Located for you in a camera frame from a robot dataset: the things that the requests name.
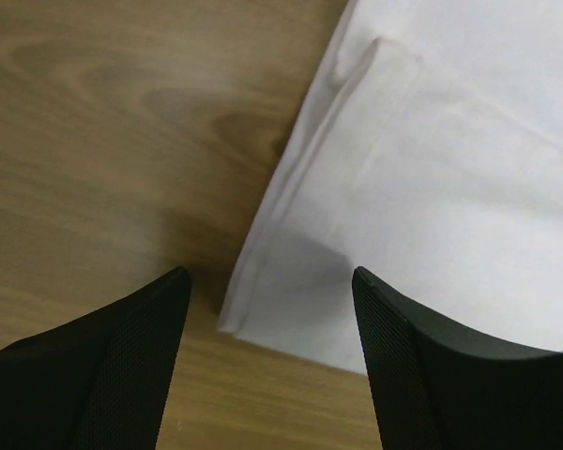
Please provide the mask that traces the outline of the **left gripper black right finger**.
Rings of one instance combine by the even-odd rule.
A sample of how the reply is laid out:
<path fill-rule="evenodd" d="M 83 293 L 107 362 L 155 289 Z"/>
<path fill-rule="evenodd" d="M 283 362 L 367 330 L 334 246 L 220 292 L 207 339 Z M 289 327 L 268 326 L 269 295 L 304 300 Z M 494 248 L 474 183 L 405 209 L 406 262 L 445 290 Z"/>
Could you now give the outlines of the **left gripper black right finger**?
<path fill-rule="evenodd" d="M 386 449 L 563 449 L 563 352 L 481 333 L 369 270 L 352 276 Z"/>

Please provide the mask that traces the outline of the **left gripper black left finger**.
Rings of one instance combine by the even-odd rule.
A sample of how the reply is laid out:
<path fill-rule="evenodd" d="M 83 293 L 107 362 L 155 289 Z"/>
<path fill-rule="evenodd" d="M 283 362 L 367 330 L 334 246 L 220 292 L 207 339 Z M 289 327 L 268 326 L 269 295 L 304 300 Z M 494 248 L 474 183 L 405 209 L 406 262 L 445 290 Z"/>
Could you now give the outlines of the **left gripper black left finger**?
<path fill-rule="evenodd" d="M 190 304 L 177 267 L 0 350 L 0 449 L 153 449 Z"/>

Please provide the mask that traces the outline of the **white t-shirt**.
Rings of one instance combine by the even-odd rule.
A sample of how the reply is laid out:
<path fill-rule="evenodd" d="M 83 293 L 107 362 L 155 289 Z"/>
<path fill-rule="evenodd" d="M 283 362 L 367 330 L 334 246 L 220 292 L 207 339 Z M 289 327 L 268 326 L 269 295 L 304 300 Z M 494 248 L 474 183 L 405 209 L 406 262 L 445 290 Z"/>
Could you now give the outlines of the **white t-shirt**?
<path fill-rule="evenodd" d="M 563 1 L 347 4 L 219 328 L 361 373 L 358 266 L 563 351 Z"/>

